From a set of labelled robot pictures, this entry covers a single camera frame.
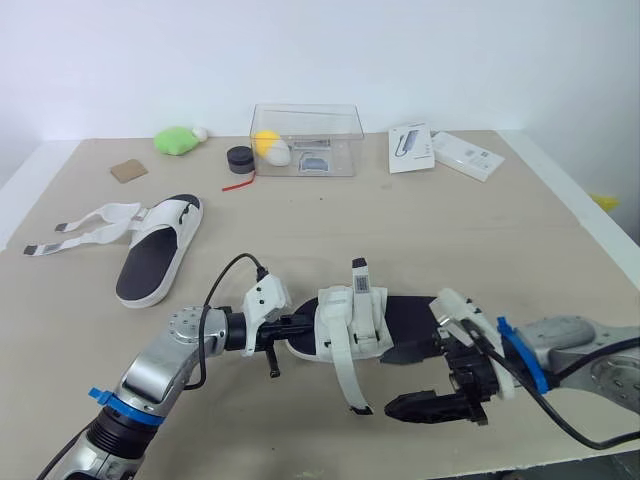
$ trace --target white table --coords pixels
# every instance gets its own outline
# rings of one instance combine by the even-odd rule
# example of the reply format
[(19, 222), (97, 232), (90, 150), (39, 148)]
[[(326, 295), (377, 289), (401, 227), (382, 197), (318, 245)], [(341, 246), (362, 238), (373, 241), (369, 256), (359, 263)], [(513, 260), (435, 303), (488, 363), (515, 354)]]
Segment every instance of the white table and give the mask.
[[(83, 142), (0, 254), (0, 478), (33, 478), (97, 414), (88, 389), (115, 385), (168, 315), (201, 303), (241, 251), (280, 276), (296, 305), (318, 288), (349, 284), (351, 259), (364, 256), (373, 283), (391, 294), (449, 286), (489, 318), (506, 313), (515, 325), (559, 313), (637, 323), (638, 290), (538, 176), (497, 134), (458, 134), (506, 158), (486, 184), (440, 165), (390, 176), (382, 134), (367, 135), (366, 163), (354, 178), (259, 177), (228, 193), (221, 187), (237, 177), (224, 152), (246, 139), (212, 139), (183, 158), (156, 153), (148, 139)], [(118, 184), (109, 167), (129, 158), (150, 173)], [(124, 243), (22, 256), (25, 244), (56, 239), (57, 223), (106, 202), (153, 205), (177, 193), (201, 197), (205, 217), (174, 287), (152, 308), (128, 310), (115, 298)], [(252, 273), (237, 269), (216, 303), (238, 309)], [(405, 367), (359, 363), (376, 414), (358, 417), (347, 410), (331, 366), (277, 350), (276, 380), (262, 355), (210, 361), (209, 381), (183, 394), (136, 478), (437, 478), (597, 454), (562, 433), (524, 391), (485, 404), (486, 427), (384, 416), (400, 393), (451, 391), (441, 358)], [(588, 393), (549, 398), (593, 438), (638, 426), (637, 415)]]

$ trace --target white velcro strap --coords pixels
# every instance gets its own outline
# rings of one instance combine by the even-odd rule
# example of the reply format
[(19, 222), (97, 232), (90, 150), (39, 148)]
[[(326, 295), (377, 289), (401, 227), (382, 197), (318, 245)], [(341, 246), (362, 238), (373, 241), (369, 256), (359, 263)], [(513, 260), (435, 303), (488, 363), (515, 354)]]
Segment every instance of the white velcro strap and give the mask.
[(378, 348), (378, 336), (373, 322), (373, 302), (369, 288), (369, 267), (364, 258), (353, 261), (353, 323), (352, 329), (360, 352)]
[(183, 218), (186, 218), (190, 209), (195, 208), (195, 205), (185, 200), (165, 200), (149, 209), (144, 220), (136, 226), (136, 232), (131, 237), (129, 248), (138, 244), (150, 233), (167, 227), (172, 227), (176, 231), (178, 248), (181, 248), (185, 241), (183, 235), (185, 229), (182, 227)]
[(145, 208), (140, 207), (139, 203), (108, 203), (85, 215), (77, 222), (58, 224), (55, 230), (62, 233), (71, 232), (95, 215), (100, 216), (105, 222), (110, 223), (110, 225), (105, 225), (104, 227), (95, 229), (93, 232), (84, 233), (79, 237), (70, 238), (59, 243), (28, 245), (24, 249), (24, 254), (31, 256), (50, 255), (60, 250), (77, 247), (85, 243), (105, 244), (114, 242), (127, 233), (127, 231), (135, 229), (135, 225), (144, 218), (146, 211)]
[(60, 223), (56, 232), (72, 232), (93, 216), (99, 216), (107, 223), (120, 223), (132, 219), (140, 210), (140, 203), (107, 203), (93, 212), (86, 214), (77, 222)]
[(98, 228), (93, 232), (85, 233), (76, 238), (70, 238), (60, 243), (50, 243), (46, 245), (30, 245), (25, 248), (24, 253), (26, 255), (38, 256), (49, 255), (51, 253), (59, 252), (60, 250), (66, 250), (68, 248), (77, 247), (83, 243), (111, 243), (122, 237), (127, 231), (130, 230), (131, 220), (125, 220), (120, 223), (114, 223), (112, 225), (106, 225)]
[(318, 291), (316, 325), (321, 322), (328, 328), (331, 355), (342, 393), (354, 412), (370, 415), (373, 412), (360, 391), (351, 356), (347, 325), (351, 322), (352, 312), (353, 289), (330, 287)]

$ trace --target barcode label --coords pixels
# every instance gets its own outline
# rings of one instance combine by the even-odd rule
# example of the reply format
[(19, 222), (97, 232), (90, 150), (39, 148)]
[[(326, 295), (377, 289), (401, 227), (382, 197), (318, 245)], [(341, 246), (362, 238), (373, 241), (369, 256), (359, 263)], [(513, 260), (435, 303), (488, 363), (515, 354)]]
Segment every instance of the barcode label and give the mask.
[(369, 293), (369, 277), (366, 275), (356, 275), (354, 279), (354, 289), (356, 293)]

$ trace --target black cable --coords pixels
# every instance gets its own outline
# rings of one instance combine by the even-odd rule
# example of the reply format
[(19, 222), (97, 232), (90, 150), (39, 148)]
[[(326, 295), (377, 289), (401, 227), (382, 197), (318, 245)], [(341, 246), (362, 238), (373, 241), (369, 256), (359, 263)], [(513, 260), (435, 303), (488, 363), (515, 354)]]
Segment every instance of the black cable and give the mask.
[(213, 283), (211, 290), (209, 290), (209, 294), (207, 295), (207, 298), (204, 300), (204, 304), (202, 305), (202, 313), (200, 314), (200, 323), (198, 324), (198, 365), (200, 366), (200, 379), (196, 383), (192, 383), (191, 385), (186, 385), (184, 387), (185, 390), (196, 390), (201, 386), (203, 386), (204, 382), (206, 382), (207, 380), (207, 364), (205, 361), (206, 355), (204, 352), (204, 327), (206, 324), (207, 314), (209, 313), (209, 310), (211, 310), (211, 305), (209, 305), (209, 302), (211, 301), (211, 297), (213, 297), (213, 293), (216, 291), (216, 289), (218, 288), (218, 285), (220, 284), (224, 276), (227, 274), (227, 272), (231, 269), (231, 267), (233, 267), (238, 261), (242, 260), (243, 258), (248, 258), (251, 261), (253, 261), (253, 263), (255, 264), (257, 269), (258, 281), (262, 280), (268, 273), (267, 269), (264, 268), (262, 264), (258, 261), (258, 259), (253, 255), (251, 255), (250, 253), (241, 253), (240, 255), (236, 256), (233, 260), (231, 260), (227, 264), (226, 267), (224, 267), (222, 272), (220, 272), (220, 275), (218, 275), (218, 278)]
[(587, 365), (589, 362), (592, 362), (593, 360), (596, 360), (600, 357), (604, 357), (606, 355), (613, 355), (614, 353), (618, 353), (623, 350), (628, 350), (634, 347), (640, 347), (640, 337), (630, 338), (628, 340), (622, 340), (621, 342), (612, 343), (611, 345), (602, 347), (601, 349), (596, 350), (595, 352), (591, 352), (588, 355), (585, 355), (584, 357), (575, 361), (568, 367), (565, 367), (564, 369), (560, 370), (560, 372), (558, 372), (555, 375), (555, 379), (558, 382), (561, 380), (564, 380), (569, 375), (577, 372), (578, 370), (580, 370), (582, 367)]
[(560, 414), (551, 406), (549, 402), (538, 392), (536, 387), (532, 385), (527, 378), (508, 360), (506, 360), (502, 355), (498, 354), (494, 349), (493, 345), (486, 339), (484, 334), (476, 327), (476, 325), (469, 319), (462, 320), (462, 326), (467, 330), (471, 338), (473, 339), (476, 347), (485, 355), (492, 358), (496, 362), (498, 362), (505, 370), (507, 370), (511, 375), (514, 376), (520, 385), (522, 385), (529, 395), (536, 401), (536, 403), (545, 411), (547, 415), (553, 420), (558, 427), (564, 430), (568, 435), (577, 440), (578, 442), (586, 445), (589, 448), (594, 450), (606, 450), (611, 447), (615, 447), (616, 445), (620, 445), (621, 443), (630, 442), (631, 440), (637, 440), (640, 438), (640, 432), (630, 432), (624, 435), (619, 435), (617, 437), (610, 438), (608, 440), (604, 440), (602, 442), (596, 442), (594, 440), (590, 440), (580, 432), (578, 432), (575, 428), (573, 428), (564, 418), (560, 416)]
[(44, 480), (44, 478), (47, 475), (49, 475), (49, 472), (53, 470), (53, 467), (57, 465), (60, 459), (64, 457), (69, 450), (71, 450), (71, 447), (73, 447), (75, 443), (78, 441), (78, 438), (80, 438), (80, 435), (82, 435), (82, 432), (84, 432), (87, 428), (89, 428), (92, 422), (93, 420), (89, 422), (82, 430), (76, 433), (74, 437), (71, 440), (69, 440), (67, 444), (64, 447), (62, 447), (58, 453), (56, 453), (55, 457), (53, 457), (51, 461), (47, 463), (47, 466), (44, 467), (44, 469), (42, 469), (42, 472), (40, 472), (40, 475), (36, 477), (36, 480)]

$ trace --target green sponge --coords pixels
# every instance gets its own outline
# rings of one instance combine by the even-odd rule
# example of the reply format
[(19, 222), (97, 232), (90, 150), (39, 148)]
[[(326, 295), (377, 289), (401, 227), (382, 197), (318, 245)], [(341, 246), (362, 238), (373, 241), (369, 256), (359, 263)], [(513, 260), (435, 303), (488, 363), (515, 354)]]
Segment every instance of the green sponge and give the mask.
[(153, 137), (153, 144), (162, 153), (182, 155), (206, 139), (207, 131), (204, 128), (196, 127), (189, 130), (184, 127), (171, 127)]

